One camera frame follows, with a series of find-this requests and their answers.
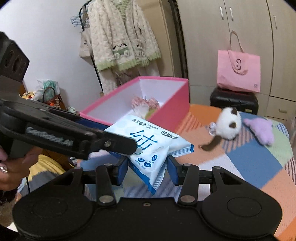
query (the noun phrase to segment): open box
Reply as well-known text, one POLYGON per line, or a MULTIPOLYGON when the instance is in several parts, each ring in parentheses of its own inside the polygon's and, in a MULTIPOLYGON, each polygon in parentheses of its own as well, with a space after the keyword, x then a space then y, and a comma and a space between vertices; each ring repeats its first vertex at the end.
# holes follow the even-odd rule
POLYGON ((98 99, 80 112, 86 119, 111 126, 132 112, 134 97, 155 98, 160 108, 149 122, 174 132, 189 111, 188 79, 140 76, 98 99))

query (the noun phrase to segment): person's hand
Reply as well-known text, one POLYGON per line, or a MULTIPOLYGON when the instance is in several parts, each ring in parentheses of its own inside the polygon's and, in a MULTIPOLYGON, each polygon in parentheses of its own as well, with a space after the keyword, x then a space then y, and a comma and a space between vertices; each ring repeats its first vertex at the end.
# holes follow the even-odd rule
POLYGON ((7 154, 0 147, 0 190, 10 191, 17 188, 22 179, 30 174, 29 168, 37 163, 42 148, 33 147, 25 157, 7 159, 7 154))

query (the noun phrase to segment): stuffed toy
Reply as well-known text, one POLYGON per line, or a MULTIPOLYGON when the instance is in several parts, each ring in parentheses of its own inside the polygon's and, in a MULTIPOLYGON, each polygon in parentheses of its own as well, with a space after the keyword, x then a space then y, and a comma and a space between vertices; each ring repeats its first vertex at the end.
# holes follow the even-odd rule
POLYGON ((260 144, 270 146, 274 143, 271 120, 263 118, 244 119, 244 124, 250 127, 260 144))
POLYGON ((211 151, 220 144, 222 138, 234 139, 242 127, 242 118, 235 107, 226 107, 220 113, 215 126, 215 136, 209 144, 200 145, 204 151, 211 151))

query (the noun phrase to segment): white and brown plush toy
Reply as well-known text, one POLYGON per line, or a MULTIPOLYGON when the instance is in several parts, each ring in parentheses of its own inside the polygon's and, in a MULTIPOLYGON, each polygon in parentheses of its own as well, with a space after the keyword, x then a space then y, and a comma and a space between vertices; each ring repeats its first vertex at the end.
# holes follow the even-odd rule
POLYGON ((199 148, 204 151, 213 150, 222 138, 233 140, 242 128, 242 118, 235 107, 226 107, 220 113, 215 126, 215 136, 213 140, 206 145, 200 145, 199 148))

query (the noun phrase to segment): white and blue wipes package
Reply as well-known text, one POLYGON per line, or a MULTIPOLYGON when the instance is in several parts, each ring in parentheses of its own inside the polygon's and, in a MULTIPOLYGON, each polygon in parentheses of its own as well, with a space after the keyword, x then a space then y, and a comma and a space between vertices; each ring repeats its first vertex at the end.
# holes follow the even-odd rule
POLYGON ((155 194, 166 169, 166 158, 193 152, 193 145, 170 131, 134 115, 127 115, 105 131, 133 138, 137 150, 128 156, 130 167, 155 194))

